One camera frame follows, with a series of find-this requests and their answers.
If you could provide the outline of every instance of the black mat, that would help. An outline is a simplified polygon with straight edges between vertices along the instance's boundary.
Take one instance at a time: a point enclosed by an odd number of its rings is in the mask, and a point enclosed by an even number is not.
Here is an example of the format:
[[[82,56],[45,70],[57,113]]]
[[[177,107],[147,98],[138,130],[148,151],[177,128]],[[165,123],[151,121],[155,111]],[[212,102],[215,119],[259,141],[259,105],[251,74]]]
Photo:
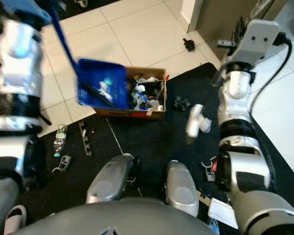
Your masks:
[[[78,3],[75,3],[74,0],[63,0],[67,6],[67,13],[59,14],[60,19],[66,19],[78,14],[93,10],[98,7],[102,7],[119,0],[88,0],[87,7],[83,8]]]
[[[143,196],[164,199],[164,169],[170,160],[176,159],[187,166],[197,188],[202,188],[205,193],[225,200],[223,192],[219,191],[214,184],[205,181],[204,171],[199,165],[201,161],[215,156],[218,152],[217,108],[219,101],[217,91],[212,90],[209,106],[204,112],[204,116],[213,121],[211,132],[201,134],[192,145],[186,145],[184,141],[184,130],[189,113],[172,109],[172,102],[178,95],[188,98],[193,104],[202,103],[210,88],[209,79],[215,70],[214,66],[208,63],[170,80],[168,82],[168,110],[163,121],[108,119],[123,152],[131,153],[142,161],[137,183]],[[87,188],[96,174],[106,162],[120,154],[120,149],[105,118],[93,115],[85,118],[84,122],[88,130],[94,128],[96,131],[93,136],[89,132],[90,145],[94,154],[90,158],[85,156],[78,124],[71,124],[68,128],[68,139],[63,153],[72,156],[73,160],[65,173],[50,173],[59,163],[59,159],[54,158],[52,154],[55,133],[43,137],[49,149],[46,158],[49,180],[45,188],[28,192],[20,200],[34,220],[83,204]],[[260,142],[266,145],[271,153],[276,168],[278,193],[294,206],[293,171],[257,124],[255,124],[255,129]],[[139,196],[137,190],[133,189],[129,189],[126,194]],[[207,209],[206,206],[201,206],[200,218],[204,219]],[[220,231],[224,235],[239,234],[237,230],[221,223]]]

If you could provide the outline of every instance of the water bottle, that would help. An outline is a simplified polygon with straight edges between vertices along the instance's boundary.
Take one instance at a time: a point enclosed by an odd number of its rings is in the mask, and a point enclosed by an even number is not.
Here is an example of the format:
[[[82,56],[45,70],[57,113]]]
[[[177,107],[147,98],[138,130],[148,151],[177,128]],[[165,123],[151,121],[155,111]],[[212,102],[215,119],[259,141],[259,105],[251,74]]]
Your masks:
[[[220,235],[219,225],[216,219],[208,218],[207,220],[208,227],[214,231],[216,234]]]
[[[53,142],[55,157],[60,157],[60,152],[63,149],[65,139],[67,137],[67,129],[68,127],[66,125],[59,125],[58,127],[57,133],[55,134],[55,140]]]

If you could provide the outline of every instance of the plastic bottle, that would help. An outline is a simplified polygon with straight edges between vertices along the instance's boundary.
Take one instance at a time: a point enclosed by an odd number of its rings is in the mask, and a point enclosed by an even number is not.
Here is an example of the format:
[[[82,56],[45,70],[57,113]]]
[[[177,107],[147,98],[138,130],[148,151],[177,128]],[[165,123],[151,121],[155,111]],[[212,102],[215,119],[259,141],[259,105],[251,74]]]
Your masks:
[[[53,148],[55,150],[54,156],[60,157],[60,152],[63,149],[65,139],[67,137],[67,129],[66,125],[59,125],[57,133],[55,135],[55,140],[53,142]]]
[[[220,235],[219,225],[216,219],[208,218],[207,220],[208,227],[214,231],[216,234]]]

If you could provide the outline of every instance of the cardboard box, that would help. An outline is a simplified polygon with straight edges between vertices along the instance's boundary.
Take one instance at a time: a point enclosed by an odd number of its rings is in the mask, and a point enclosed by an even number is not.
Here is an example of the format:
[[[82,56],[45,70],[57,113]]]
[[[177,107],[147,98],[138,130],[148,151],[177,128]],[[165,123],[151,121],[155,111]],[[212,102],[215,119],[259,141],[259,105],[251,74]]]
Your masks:
[[[148,79],[155,77],[159,79],[159,83],[162,83],[164,89],[164,100],[162,111],[138,111],[132,109],[103,109],[94,108],[96,114],[99,116],[107,117],[131,117],[131,118],[145,118],[145,119],[163,119],[166,112],[166,100],[167,100],[167,86],[166,86],[166,70],[157,68],[143,68],[143,67],[126,67],[127,78],[131,79],[135,75],[143,74],[142,78]]]

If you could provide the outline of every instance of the white tile floor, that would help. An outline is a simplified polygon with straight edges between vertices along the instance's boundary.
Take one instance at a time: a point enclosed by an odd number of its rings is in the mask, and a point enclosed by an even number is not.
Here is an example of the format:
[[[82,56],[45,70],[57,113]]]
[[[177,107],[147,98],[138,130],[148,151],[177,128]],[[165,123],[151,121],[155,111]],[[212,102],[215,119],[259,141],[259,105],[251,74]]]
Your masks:
[[[220,61],[197,32],[186,34],[177,23],[182,0],[121,0],[61,22],[75,58],[89,57],[123,65],[167,69],[171,78],[206,62]],[[43,30],[45,58],[43,113],[53,122],[70,124],[94,113],[76,102],[76,79],[52,26]],[[195,52],[184,48],[192,39]],[[271,77],[286,51],[255,69],[252,95]],[[294,170],[294,49],[288,65],[255,104],[254,117]]]

